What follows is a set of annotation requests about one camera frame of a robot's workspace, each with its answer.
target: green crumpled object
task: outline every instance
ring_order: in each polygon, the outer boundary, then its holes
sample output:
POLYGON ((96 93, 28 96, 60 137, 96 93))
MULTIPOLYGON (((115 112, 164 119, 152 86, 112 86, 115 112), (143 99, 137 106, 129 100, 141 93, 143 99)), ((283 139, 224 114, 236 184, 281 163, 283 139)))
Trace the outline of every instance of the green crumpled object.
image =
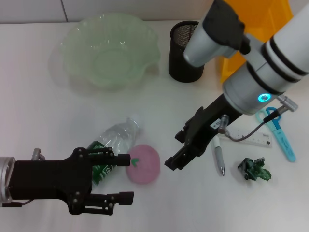
POLYGON ((271 174, 268 170, 262 168, 264 166, 265 158, 259 158, 253 161, 250 158, 245 158, 240 165, 238 165, 238 169, 243 174, 246 180, 257 180, 257 178, 261 178, 263 180, 270 180, 271 174))

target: white ruler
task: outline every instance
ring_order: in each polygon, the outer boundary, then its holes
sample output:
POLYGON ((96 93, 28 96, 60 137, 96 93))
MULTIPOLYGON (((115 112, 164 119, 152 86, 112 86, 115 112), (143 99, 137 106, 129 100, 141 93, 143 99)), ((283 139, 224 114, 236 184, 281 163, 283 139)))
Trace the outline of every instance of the white ruler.
MULTIPOLYGON (((242 129, 235 129, 235 128, 228 128, 228 131, 230 135, 235 139, 240 139, 243 136, 246 136, 251 132, 251 130, 242 130, 242 129)), ((232 140, 227 138, 224 134, 218 134, 218 136, 220 137, 220 139, 225 139, 225 140, 229 140, 232 142, 232 140)), ((268 148, 271 148, 272 146, 271 136, 269 134, 265 134, 265 133, 258 132, 258 131, 254 133, 253 135, 251 135, 248 139, 245 139, 238 143, 251 144, 255 146, 262 146, 262 147, 268 147, 268 148)))

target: green bottle label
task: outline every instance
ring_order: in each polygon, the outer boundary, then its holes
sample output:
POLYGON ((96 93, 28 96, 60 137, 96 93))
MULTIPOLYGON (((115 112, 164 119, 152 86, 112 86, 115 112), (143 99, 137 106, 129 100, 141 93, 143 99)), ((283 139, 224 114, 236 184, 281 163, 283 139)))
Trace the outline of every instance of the green bottle label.
MULTIPOLYGON (((90 149, 99 149, 99 148, 104 148, 105 146, 98 142, 98 141, 93 141, 89 147, 87 147, 87 150, 90 149)), ((92 181, 98 185, 99 182, 104 179, 110 172, 111 170, 114 169, 113 165, 96 165, 92 167, 92 181)))

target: pen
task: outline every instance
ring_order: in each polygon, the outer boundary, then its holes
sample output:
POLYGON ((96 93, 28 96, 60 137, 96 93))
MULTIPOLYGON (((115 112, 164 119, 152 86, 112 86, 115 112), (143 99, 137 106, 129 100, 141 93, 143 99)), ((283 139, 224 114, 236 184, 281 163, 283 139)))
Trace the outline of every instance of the pen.
POLYGON ((213 138, 213 145, 214 145, 214 153, 216 155, 218 168, 222 172, 222 175, 224 175, 225 174, 225 168, 224 168, 222 149, 221 149, 221 146, 220 146, 219 137, 217 135, 213 138))

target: yellow container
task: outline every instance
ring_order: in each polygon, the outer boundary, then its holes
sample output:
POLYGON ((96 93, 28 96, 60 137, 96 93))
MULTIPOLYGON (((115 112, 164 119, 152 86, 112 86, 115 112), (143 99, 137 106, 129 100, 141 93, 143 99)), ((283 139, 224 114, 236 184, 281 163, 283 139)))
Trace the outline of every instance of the yellow container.
MULTIPOLYGON (((288 0, 225 0, 245 23, 246 32, 266 42, 292 17, 288 0)), ((221 83, 246 60, 237 52, 230 59, 220 58, 221 83)))

